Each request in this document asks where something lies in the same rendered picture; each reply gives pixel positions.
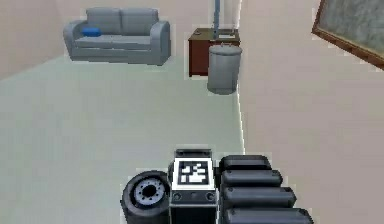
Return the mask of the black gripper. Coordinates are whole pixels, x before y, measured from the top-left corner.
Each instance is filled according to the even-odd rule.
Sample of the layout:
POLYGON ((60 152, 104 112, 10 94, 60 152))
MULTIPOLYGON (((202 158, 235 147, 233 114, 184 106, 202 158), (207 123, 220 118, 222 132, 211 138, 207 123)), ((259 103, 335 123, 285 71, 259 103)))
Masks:
POLYGON ((127 224, 169 224, 170 185, 163 171, 144 171, 122 191, 121 208, 127 224))

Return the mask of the grey round bin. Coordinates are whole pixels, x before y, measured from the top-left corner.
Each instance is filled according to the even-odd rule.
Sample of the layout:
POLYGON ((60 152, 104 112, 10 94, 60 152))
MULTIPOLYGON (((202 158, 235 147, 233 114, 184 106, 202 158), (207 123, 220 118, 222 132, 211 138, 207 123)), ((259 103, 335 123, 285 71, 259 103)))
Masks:
POLYGON ((242 49, 236 45, 220 44, 209 47, 207 89, 219 95, 236 91, 242 49))

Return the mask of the dark red side table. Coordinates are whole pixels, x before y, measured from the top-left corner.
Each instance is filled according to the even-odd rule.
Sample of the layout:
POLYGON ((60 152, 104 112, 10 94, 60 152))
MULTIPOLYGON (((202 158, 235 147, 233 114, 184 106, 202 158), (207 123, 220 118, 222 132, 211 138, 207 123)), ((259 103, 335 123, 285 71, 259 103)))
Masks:
POLYGON ((213 39, 213 28, 196 28, 188 39, 189 43, 189 76, 207 76, 209 66, 209 47, 221 43, 239 46, 241 43, 237 29, 219 29, 218 34, 235 34, 234 39, 213 39))

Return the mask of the grey sofa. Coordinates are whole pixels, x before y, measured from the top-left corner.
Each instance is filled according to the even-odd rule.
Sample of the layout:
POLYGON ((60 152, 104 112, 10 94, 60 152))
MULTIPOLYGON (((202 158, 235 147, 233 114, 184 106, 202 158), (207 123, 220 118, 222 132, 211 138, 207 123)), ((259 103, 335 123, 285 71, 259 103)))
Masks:
POLYGON ((170 24, 155 8, 87 8, 85 20, 63 28, 63 39, 73 61, 162 66, 171 56, 170 24), (84 27, 99 28, 101 35, 86 37, 84 27))

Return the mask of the blue cushion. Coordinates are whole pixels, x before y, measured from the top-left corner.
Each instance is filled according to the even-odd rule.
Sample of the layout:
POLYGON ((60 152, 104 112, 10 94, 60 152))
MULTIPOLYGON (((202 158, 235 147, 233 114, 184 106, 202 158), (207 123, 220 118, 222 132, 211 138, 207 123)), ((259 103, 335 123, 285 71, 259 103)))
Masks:
POLYGON ((99 37, 101 35, 101 30, 96 27, 84 27, 82 29, 82 34, 86 37, 99 37))

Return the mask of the brown framed picture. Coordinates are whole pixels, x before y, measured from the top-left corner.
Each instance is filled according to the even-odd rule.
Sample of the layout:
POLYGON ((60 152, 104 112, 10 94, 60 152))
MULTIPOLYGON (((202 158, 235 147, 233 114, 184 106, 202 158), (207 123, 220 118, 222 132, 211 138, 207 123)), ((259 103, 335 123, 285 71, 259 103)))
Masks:
POLYGON ((384 0, 320 0, 311 33, 384 71, 384 0))

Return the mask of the grey lamp post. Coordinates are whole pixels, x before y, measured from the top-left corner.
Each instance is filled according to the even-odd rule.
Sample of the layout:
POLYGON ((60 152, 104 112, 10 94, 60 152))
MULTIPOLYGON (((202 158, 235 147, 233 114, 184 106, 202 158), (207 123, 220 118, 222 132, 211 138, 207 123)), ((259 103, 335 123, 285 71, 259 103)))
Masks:
POLYGON ((218 39, 220 24, 220 1, 214 0, 213 39, 218 39))

